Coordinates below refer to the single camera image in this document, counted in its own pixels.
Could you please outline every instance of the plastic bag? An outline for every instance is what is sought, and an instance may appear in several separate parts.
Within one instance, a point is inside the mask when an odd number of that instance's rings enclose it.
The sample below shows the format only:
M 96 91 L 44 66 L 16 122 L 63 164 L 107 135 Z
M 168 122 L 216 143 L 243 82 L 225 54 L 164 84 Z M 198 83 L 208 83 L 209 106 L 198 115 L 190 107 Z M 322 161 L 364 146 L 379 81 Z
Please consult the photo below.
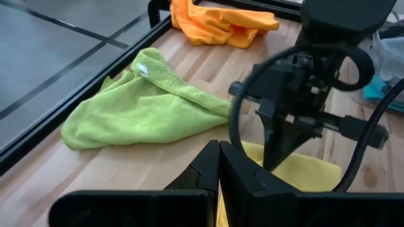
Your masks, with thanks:
M 372 40 L 364 40 L 360 45 L 372 58 L 375 67 L 375 77 L 364 90 L 351 94 L 352 99 L 360 104 L 375 106 L 378 101 L 395 85 L 399 80 L 404 79 L 404 37 L 393 37 L 380 39 L 379 32 L 373 35 Z M 358 73 L 355 66 L 349 68 L 350 80 L 356 81 Z M 369 86 L 380 94 L 380 98 L 369 99 Z M 401 92 L 394 100 L 394 105 L 404 108 L 404 92 Z

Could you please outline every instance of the teal object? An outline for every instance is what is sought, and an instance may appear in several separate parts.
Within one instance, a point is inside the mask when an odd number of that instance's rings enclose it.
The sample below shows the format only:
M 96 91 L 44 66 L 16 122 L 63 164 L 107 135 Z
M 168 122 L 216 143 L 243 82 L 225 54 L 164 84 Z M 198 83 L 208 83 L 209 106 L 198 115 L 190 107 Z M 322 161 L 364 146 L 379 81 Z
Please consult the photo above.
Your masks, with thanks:
M 230 102 L 185 83 L 157 49 L 139 52 L 122 78 L 105 79 L 67 118 L 61 135 L 72 150 L 170 143 L 226 124 Z
M 364 98 L 371 103 L 379 103 L 384 97 L 383 90 L 387 84 L 379 76 L 373 76 L 372 81 L 364 88 Z M 392 110 L 404 113 L 404 103 L 391 102 L 389 107 Z

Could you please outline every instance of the wooden table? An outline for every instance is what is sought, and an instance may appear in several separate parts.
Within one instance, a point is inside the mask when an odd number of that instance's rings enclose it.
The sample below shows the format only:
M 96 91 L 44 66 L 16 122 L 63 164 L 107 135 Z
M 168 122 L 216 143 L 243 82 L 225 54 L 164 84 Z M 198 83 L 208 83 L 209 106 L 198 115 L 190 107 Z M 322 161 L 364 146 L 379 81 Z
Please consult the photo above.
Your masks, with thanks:
M 257 37 L 248 49 L 224 46 L 192 46 L 184 34 L 171 29 L 157 42 L 169 66 L 184 81 L 220 98 L 230 99 L 231 82 L 249 74 L 261 62 L 285 47 L 292 46 L 300 25 L 280 20 L 278 31 Z M 343 66 L 342 78 L 350 73 Z M 254 114 L 255 104 L 242 109 L 242 139 L 262 142 L 262 125 Z M 333 90 L 328 111 L 337 115 L 369 118 L 372 109 L 351 101 L 346 93 Z M 404 120 L 386 113 L 381 123 L 391 133 L 383 150 L 367 149 L 351 191 L 403 192 Z M 0 179 L 1 226 L 46 226 L 47 211 L 61 195 L 79 189 L 162 189 L 178 176 L 210 140 L 228 138 L 227 126 L 170 144 L 109 146 L 91 151 L 70 151 L 61 141 L 59 129 L 42 141 L 29 155 Z M 297 152 L 321 158 L 345 171 L 355 142 L 326 131 Z

